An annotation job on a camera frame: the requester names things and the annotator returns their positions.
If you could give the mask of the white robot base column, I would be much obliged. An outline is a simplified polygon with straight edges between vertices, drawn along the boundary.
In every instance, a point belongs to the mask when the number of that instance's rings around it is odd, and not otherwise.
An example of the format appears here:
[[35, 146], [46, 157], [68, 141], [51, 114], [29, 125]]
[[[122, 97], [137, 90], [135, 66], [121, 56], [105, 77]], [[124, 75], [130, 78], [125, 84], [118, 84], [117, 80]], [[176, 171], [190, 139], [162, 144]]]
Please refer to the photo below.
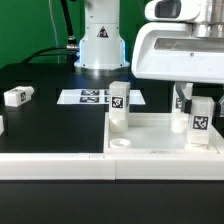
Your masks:
[[119, 33], [120, 0], [84, 0], [84, 6], [85, 34], [74, 67], [95, 76], [128, 68]]

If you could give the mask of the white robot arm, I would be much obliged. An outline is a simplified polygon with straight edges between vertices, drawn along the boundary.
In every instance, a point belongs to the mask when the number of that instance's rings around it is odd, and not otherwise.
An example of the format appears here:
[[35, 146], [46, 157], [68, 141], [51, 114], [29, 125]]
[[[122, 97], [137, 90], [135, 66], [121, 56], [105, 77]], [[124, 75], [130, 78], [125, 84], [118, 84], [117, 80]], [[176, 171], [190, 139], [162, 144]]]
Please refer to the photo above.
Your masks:
[[141, 79], [170, 80], [189, 113], [187, 82], [224, 84], [224, 0], [151, 0], [149, 21], [138, 32], [132, 73]]

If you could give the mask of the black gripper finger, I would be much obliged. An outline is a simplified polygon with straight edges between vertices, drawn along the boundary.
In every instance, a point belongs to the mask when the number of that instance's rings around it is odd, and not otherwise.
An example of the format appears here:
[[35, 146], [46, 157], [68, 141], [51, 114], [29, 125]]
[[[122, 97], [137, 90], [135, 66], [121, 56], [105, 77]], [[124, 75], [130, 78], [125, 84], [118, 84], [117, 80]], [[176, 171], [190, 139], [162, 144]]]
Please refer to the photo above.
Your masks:
[[219, 117], [224, 117], [224, 95], [219, 99], [216, 104], [216, 114]]

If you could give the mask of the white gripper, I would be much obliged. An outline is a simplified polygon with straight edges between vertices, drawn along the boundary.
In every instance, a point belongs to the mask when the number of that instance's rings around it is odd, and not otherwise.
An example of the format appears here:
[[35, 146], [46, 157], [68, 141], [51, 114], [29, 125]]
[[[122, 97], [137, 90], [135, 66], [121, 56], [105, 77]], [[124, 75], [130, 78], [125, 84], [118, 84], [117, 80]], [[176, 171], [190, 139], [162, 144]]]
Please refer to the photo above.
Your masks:
[[185, 23], [151, 22], [137, 34], [132, 73], [140, 79], [179, 81], [179, 109], [190, 114], [193, 84], [224, 84], [224, 39], [195, 38]]

